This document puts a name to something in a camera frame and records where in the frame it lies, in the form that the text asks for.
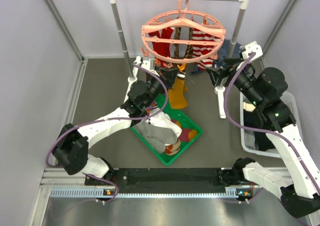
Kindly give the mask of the pink clothes peg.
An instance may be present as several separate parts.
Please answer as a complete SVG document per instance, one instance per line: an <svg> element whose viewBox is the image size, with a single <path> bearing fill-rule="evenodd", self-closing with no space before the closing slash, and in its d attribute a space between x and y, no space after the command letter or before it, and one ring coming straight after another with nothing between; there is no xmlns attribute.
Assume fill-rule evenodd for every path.
<svg viewBox="0 0 320 226"><path fill-rule="evenodd" d="M165 68L168 68L168 69L173 68L173 64L172 64L171 62L169 62L169 63L164 63L163 66L164 66Z"/></svg>

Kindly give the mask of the orange clothes peg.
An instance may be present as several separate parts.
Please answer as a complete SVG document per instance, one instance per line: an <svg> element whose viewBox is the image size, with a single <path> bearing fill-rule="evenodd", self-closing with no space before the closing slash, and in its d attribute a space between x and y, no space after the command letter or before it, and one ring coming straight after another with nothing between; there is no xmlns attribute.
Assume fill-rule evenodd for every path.
<svg viewBox="0 0 320 226"><path fill-rule="evenodd" d="M186 72L186 64L185 63L182 63L181 65L177 64L176 66L177 66L179 72L181 72L181 73Z"/></svg>

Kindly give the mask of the brown mustard white-striped sock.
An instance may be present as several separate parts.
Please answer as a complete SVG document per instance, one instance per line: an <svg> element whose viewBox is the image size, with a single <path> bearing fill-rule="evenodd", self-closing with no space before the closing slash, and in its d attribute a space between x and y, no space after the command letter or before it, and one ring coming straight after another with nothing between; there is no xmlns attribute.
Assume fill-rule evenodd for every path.
<svg viewBox="0 0 320 226"><path fill-rule="evenodd" d="M172 109L183 109L188 106L184 96L184 92L186 91L185 76L185 73L178 73L172 89L168 92L168 99Z"/></svg>

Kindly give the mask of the pink round clip hanger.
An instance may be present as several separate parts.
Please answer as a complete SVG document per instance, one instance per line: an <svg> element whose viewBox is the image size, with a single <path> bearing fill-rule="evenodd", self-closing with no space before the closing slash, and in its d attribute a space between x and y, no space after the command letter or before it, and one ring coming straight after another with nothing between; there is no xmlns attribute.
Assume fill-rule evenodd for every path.
<svg viewBox="0 0 320 226"><path fill-rule="evenodd" d="M182 9L185 9L186 7L188 8L188 10L191 10L190 9L190 5L191 3L189 2L188 4L186 4L186 0L182 0L181 1L182 4L181 4L181 7ZM175 19L178 19L178 15L177 14L172 14L172 15L169 15L169 16L165 16L165 17L159 17L158 19L154 20L153 17L152 19L150 19L147 23L150 23L152 21L156 21L156 22L159 22L159 23L168 23L169 21L171 20L175 20ZM222 47L223 45L223 42L225 40L225 36L226 36L226 30L224 28L224 26L216 19L214 18L214 21L211 21L210 19L207 19L207 18L204 18L202 16L199 16L199 15L196 15L196 14L186 14L185 15L186 19L188 20L191 20L193 22L196 22L197 24L208 24L208 25L217 25L217 28L218 29L222 29L225 31L225 33L219 33L219 34L214 34L212 36L216 36L216 37L219 37L220 38L220 42L214 42L214 41L193 41L192 40L192 34L193 34L193 30L195 28L193 27L185 27L185 26L182 26L181 27L181 34L180 34L180 40L174 40L174 35L175 35L175 28L177 27L174 27L174 26L170 26L170 27L166 27L162 30L158 30L160 32L160 38L151 38L149 37L149 33L146 33L145 34L145 37L148 37L148 38L151 38L153 39L154 41L148 41L147 42L147 46L154 52L154 49L153 49L153 45L152 45L152 42L161 42L163 43L163 46L164 46L164 57L168 57L168 58L171 58L171 59L175 59L174 58L174 43L179 43L179 59L177 60L182 60L183 62L181 63L193 63L193 62L199 62L205 58L208 58L210 57L212 54L215 54L218 52L218 50ZM197 58L192 58L192 52L193 52L193 45L194 44L203 44L204 46L207 46L207 45L215 45L216 48L211 51L210 53L206 54L206 55L202 55L200 57L197 57ZM141 48L141 51L143 53L144 56L153 56L151 53L147 53L147 49L146 49L146 46L144 45L143 43L143 47ZM174 63L172 61L166 61L166 60L161 60L161 59L158 59L156 58L156 60L158 60L160 63Z"/></svg>

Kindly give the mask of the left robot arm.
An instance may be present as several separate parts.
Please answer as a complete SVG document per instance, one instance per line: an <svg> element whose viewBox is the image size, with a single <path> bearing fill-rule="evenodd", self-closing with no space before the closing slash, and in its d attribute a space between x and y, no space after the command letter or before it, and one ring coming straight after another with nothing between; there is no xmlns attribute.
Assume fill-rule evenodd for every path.
<svg viewBox="0 0 320 226"><path fill-rule="evenodd" d="M68 175L83 173L97 178L102 184L113 180L113 169L108 161L89 154L97 142L115 132L137 127L142 135L161 153L175 154L180 149L181 128L173 123L163 109L153 106L156 97L168 93L177 70L152 70L148 81L135 81L126 94L124 103L108 115L77 126L63 126L50 149Z"/></svg>

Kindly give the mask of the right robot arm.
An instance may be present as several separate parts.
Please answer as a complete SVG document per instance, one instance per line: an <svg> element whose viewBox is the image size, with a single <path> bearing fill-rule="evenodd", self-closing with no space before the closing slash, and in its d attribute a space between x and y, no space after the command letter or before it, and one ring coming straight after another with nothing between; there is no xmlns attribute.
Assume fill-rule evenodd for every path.
<svg viewBox="0 0 320 226"><path fill-rule="evenodd" d="M253 106L252 121L244 125L228 119L244 130L263 133L272 142L284 162L286 179L251 158L236 160L232 180L239 184L253 182L276 196L286 211L301 218L320 209L320 171L300 136L297 121L281 100L288 84L277 68L264 69L258 77L252 64L240 58L227 58L219 69L207 68L210 80L217 85L227 78L227 89L235 86Z"/></svg>

